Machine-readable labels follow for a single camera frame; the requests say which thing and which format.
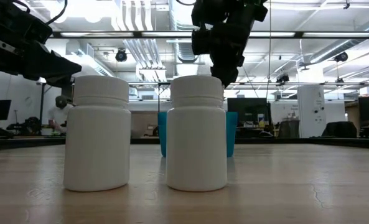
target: table surface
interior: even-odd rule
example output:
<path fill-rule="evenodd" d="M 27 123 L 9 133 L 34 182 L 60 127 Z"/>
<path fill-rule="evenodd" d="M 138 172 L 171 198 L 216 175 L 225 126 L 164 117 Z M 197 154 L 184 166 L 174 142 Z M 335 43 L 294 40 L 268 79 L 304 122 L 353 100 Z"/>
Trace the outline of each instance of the table surface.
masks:
<path fill-rule="evenodd" d="M 159 146 L 131 148 L 129 184 L 63 188 L 64 146 L 0 151 L 0 223 L 369 223 L 369 149 L 241 145 L 228 185 L 206 193 L 165 184 Z"/>

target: ceiling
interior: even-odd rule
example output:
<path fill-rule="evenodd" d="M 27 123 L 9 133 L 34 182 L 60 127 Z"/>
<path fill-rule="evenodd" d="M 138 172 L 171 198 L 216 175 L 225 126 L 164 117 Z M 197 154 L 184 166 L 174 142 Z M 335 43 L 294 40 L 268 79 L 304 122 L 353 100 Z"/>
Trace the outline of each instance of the ceiling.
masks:
<path fill-rule="evenodd" d="M 31 13 L 46 21 L 50 19 L 50 3 L 55 0 L 26 0 L 32 7 Z M 61 23 L 54 23 L 54 30 L 63 31 L 90 31 L 103 30 L 113 31 L 111 25 L 111 17 L 114 18 L 121 13 L 125 18 L 126 6 L 131 3 L 132 22 L 135 24 L 135 3 L 134 1 L 122 2 L 123 8 L 120 12 L 116 8 L 116 1 L 104 0 L 68 0 L 67 18 Z M 175 8 L 176 21 L 181 19 L 182 22 L 190 22 L 192 7 L 177 6 L 174 0 L 151 1 L 151 24 L 154 30 L 171 30 L 172 21 L 169 14 L 169 4 Z M 350 8 L 343 9 L 346 0 L 272 0 L 269 14 L 264 22 L 255 22 L 253 30 L 258 31 L 361 31 L 361 27 L 369 21 L 369 0 L 349 0 Z M 144 1 L 140 1 L 142 7 L 142 24 L 145 26 L 144 19 Z M 88 22 L 85 17 L 88 15 L 102 17 L 99 22 Z M 201 56 L 195 64 L 182 64 L 176 57 L 175 40 L 156 39 L 156 45 L 163 66 L 166 68 L 166 78 L 174 78 L 178 75 L 207 75 L 212 65 L 208 55 Z M 301 75 L 296 67 L 280 68 L 288 62 L 288 60 L 303 61 L 303 56 L 312 55 L 327 46 L 333 44 L 336 40 L 328 39 L 250 39 L 244 51 L 245 63 L 239 69 L 238 82 L 266 82 L 267 77 L 271 74 L 273 80 L 281 72 L 288 73 L 291 81 L 296 81 Z M 128 59 L 125 62 L 117 62 L 115 54 L 118 48 L 126 48 L 127 46 L 122 39 L 81 39 L 81 44 L 90 44 L 94 50 L 94 57 L 107 69 L 112 71 L 117 77 L 123 78 L 130 82 L 144 81 L 136 76 L 136 65 L 138 64 L 130 51 Z M 339 63 L 339 69 L 336 69 L 336 63 L 325 61 L 318 64 L 319 68 L 324 71 L 324 80 L 333 82 L 339 76 L 349 74 L 351 72 L 362 71 L 369 67 L 369 40 L 362 42 L 355 47 L 346 50 L 349 59 L 345 63 Z M 83 73 L 92 73 L 88 66 Z M 355 75 L 346 82 L 362 82 L 369 80 L 369 72 Z"/>

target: pill bottle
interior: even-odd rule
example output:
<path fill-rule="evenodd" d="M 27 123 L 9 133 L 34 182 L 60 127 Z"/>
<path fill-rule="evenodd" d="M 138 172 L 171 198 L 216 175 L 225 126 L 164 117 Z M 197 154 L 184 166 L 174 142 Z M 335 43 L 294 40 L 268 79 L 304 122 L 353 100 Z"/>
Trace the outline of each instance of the pill bottle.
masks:
<path fill-rule="evenodd" d="M 227 183 L 226 114 L 218 78 L 171 82 L 167 112 L 166 181 L 177 190 L 204 192 Z"/>
<path fill-rule="evenodd" d="M 73 98 L 76 107 L 67 118 L 65 188 L 88 192 L 127 184 L 129 84 L 119 78 L 82 76 L 75 79 Z"/>

